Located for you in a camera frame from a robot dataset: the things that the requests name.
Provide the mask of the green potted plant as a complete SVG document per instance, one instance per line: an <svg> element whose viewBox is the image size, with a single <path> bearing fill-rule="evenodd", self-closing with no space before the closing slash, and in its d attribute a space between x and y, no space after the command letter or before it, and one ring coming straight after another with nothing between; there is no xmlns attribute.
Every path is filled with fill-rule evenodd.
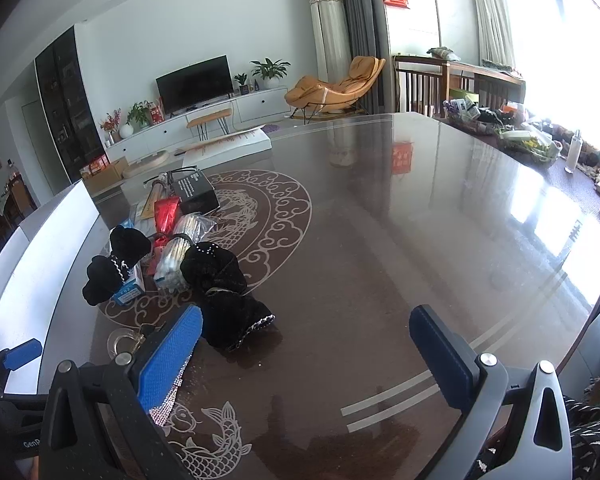
<svg viewBox="0 0 600 480"><path fill-rule="evenodd" d="M252 60L252 76L257 81L262 82L262 87L265 89L278 88L283 79L288 74L288 68L291 64L288 61L282 60L271 60L265 58L263 61Z"/></svg>

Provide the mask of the white bottle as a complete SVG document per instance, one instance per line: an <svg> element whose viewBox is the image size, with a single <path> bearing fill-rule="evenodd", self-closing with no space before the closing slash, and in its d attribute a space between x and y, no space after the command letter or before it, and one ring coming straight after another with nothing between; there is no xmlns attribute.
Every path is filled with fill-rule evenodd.
<svg viewBox="0 0 600 480"><path fill-rule="evenodd" d="M572 136L569 145L569 151L565 163L565 172L567 174L574 174L574 170L577 169L578 160L581 153L583 139L579 130Z"/></svg>

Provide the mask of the red flowers white vase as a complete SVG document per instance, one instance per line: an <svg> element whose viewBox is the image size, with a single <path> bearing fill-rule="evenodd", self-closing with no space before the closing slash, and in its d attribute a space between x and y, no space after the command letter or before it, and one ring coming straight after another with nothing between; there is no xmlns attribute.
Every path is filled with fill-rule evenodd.
<svg viewBox="0 0 600 480"><path fill-rule="evenodd" d="M100 123L100 128L105 131L114 142L120 142L130 138L134 133L134 128L129 122L122 118L122 111L116 108L112 113L108 113L106 118Z"/></svg>

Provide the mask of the wooden stool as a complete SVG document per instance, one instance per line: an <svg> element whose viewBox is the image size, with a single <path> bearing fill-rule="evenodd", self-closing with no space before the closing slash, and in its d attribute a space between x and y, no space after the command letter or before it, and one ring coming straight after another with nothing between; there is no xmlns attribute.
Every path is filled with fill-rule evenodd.
<svg viewBox="0 0 600 480"><path fill-rule="evenodd" d="M208 141L210 134L208 133L209 125L212 122L216 122L221 130L223 136L230 134L230 127L228 126L227 119L232 116L232 110L230 108L223 108L217 112L207 114L204 116L198 116L187 122L186 128L189 130L195 130L198 139L201 141Z"/></svg>

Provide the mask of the white standing air conditioner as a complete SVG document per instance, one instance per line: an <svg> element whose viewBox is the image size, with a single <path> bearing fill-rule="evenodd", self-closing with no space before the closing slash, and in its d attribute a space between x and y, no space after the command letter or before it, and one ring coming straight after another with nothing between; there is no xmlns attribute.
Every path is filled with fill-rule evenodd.
<svg viewBox="0 0 600 480"><path fill-rule="evenodd" d="M339 82L348 76L351 48L344 0L308 0L318 78Z"/></svg>

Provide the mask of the black velvet hair bow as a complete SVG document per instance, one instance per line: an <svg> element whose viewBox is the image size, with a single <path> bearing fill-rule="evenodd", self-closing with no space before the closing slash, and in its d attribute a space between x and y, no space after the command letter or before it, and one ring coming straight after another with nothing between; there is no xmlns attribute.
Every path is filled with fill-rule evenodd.
<svg viewBox="0 0 600 480"><path fill-rule="evenodd" d="M151 251L150 239L137 229L116 226L110 232L110 253L92 258L82 295L90 306L110 300L130 278L134 266Z"/></svg>

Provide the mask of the blue white medicine box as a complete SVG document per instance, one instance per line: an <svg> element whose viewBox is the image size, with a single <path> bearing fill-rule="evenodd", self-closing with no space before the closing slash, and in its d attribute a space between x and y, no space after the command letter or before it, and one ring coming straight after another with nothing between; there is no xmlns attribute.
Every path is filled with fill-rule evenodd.
<svg viewBox="0 0 600 480"><path fill-rule="evenodd" d="M136 298L143 296L146 292L142 267L137 263L130 271L129 278L122 284L122 287L111 297L119 306L129 304Z"/></svg>

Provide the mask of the wooden handle tool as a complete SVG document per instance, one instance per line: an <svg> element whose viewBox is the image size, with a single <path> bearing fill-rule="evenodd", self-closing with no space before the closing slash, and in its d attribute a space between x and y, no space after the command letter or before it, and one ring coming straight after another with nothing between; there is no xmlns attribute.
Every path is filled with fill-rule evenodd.
<svg viewBox="0 0 600 480"><path fill-rule="evenodd" d="M166 174L159 174L158 177L153 178L149 183L150 190L140 213L142 220L154 218L156 203L168 195L168 191L166 190Z"/></svg>

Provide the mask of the black velvet bow scrunchie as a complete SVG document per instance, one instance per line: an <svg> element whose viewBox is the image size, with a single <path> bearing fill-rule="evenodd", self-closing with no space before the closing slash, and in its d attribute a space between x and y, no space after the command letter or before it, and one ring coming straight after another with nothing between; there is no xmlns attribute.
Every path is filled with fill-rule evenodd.
<svg viewBox="0 0 600 480"><path fill-rule="evenodd" d="M202 336L216 350L234 351L275 321L275 314L251 295L237 257L218 244L190 246L180 271L200 307Z"/></svg>

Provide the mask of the black odor removing bar box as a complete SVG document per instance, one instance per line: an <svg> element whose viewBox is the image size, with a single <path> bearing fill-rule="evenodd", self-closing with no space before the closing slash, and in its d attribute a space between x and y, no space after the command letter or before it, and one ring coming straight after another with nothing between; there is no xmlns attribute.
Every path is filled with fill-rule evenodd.
<svg viewBox="0 0 600 480"><path fill-rule="evenodd" d="M181 200L182 214L208 214L220 206L213 185L201 170L177 174L171 188Z"/></svg>

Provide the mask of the grey curtain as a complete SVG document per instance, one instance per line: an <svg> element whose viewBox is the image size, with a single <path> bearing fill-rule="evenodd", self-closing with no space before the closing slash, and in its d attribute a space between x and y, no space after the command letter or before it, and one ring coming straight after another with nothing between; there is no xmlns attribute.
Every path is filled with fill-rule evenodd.
<svg viewBox="0 0 600 480"><path fill-rule="evenodd" d="M385 6L382 0L343 0L353 56L373 56L385 61L373 87L361 103L370 114L393 113L393 67Z"/></svg>

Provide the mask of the leafy plant beside red box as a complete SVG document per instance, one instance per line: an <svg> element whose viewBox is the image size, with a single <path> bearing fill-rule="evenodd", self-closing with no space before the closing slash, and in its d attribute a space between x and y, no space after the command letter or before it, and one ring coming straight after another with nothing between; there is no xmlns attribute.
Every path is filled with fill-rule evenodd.
<svg viewBox="0 0 600 480"><path fill-rule="evenodd" d="M150 103L148 101L135 102L126 115L126 122L132 126L136 132L150 127L152 125Z"/></svg>

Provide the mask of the black display cabinet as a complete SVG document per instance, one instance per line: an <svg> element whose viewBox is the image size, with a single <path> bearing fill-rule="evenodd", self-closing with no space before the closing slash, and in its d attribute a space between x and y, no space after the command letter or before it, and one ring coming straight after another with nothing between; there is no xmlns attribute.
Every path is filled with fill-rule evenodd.
<svg viewBox="0 0 600 480"><path fill-rule="evenodd" d="M35 58L34 69L50 135L69 180L76 182L105 150L87 102L73 27Z"/></svg>

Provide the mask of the white tv cabinet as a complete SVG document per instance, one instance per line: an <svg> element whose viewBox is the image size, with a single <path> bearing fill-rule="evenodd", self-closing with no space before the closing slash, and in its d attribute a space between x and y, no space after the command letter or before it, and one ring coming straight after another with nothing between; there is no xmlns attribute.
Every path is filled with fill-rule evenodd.
<svg viewBox="0 0 600 480"><path fill-rule="evenodd" d="M217 136L282 120L290 114L284 99L286 92L285 87L260 90L179 114L112 144L106 149L107 157L110 162L122 157L135 162L160 151L174 152Z"/></svg>

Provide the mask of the black frame eyeglasses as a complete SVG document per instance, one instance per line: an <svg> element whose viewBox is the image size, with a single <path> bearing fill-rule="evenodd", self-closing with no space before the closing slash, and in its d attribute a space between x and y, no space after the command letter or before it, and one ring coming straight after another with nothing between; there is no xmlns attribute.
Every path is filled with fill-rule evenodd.
<svg viewBox="0 0 600 480"><path fill-rule="evenodd" d="M153 184L155 181L163 181L164 186L171 185L175 181L175 176L177 174L185 174L186 172L193 172L198 170L199 168L196 165L175 168L169 171L165 171L162 174L158 174L158 176L146 179L143 182L143 185Z"/></svg>

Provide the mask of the red foil packet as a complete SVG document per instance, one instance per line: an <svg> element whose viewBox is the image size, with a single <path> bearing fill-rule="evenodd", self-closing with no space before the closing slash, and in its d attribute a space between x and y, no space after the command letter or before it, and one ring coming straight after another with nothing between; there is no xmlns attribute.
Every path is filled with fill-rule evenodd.
<svg viewBox="0 0 600 480"><path fill-rule="evenodd" d="M155 202L154 219L158 235L172 233L176 220L180 215L180 203L181 200L178 196L170 196Z"/></svg>

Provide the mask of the small potted plant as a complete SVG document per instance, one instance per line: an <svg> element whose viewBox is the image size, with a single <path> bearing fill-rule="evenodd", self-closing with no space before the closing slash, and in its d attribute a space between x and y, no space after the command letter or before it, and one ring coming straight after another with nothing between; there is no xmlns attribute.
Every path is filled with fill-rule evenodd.
<svg viewBox="0 0 600 480"><path fill-rule="evenodd" d="M245 96L250 92L248 84L248 75L246 73L239 73L234 76L234 79L238 83L239 93Z"/></svg>

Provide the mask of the cotton swabs plastic bag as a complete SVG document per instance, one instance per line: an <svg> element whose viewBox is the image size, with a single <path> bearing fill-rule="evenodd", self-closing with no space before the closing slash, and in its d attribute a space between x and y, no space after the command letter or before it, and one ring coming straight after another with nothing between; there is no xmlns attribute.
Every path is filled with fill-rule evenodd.
<svg viewBox="0 0 600 480"><path fill-rule="evenodd" d="M184 214L175 223L156 266L154 282L158 289L176 292L186 289L181 263L186 252L201 242L214 228L216 222L202 214Z"/></svg>

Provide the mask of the black flat television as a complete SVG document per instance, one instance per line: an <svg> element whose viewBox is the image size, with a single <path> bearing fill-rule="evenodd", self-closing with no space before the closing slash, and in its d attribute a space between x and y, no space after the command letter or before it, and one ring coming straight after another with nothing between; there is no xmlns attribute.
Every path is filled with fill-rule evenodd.
<svg viewBox="0 0 600 480"><path fill-rule="evenodd" d="M156 79L163 110L174 114L233 93L230 66L225 55L174 70Z"/></svg>

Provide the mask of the white coffee table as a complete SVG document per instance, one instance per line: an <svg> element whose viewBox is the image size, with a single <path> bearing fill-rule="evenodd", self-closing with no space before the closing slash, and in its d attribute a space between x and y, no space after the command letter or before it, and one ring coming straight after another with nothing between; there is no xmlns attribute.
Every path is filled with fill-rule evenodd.
<svg viewBox="0 0 600 480"><path fill-rule="evenodd" d="M227 136L218 136L174 152L173 160L181 167L195 166L198 169L208 169L227 164L238 158L259 154L271 148L270 137L261 128L252 128Z"/></svg>

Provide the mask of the orange lounge chair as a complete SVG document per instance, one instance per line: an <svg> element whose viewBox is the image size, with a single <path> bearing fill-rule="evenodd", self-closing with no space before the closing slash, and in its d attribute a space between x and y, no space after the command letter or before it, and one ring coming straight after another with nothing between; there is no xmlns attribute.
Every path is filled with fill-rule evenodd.
<svg viewBox="0 0 600 480"><path fill-rule="evenodd" d="M304 122L324 114L350 112L366 96L384 69L386 60L373 56L356 56L348 76L339 82L327 82L303 76L284 99L292 108L291 116L300 112Z"/></svg>

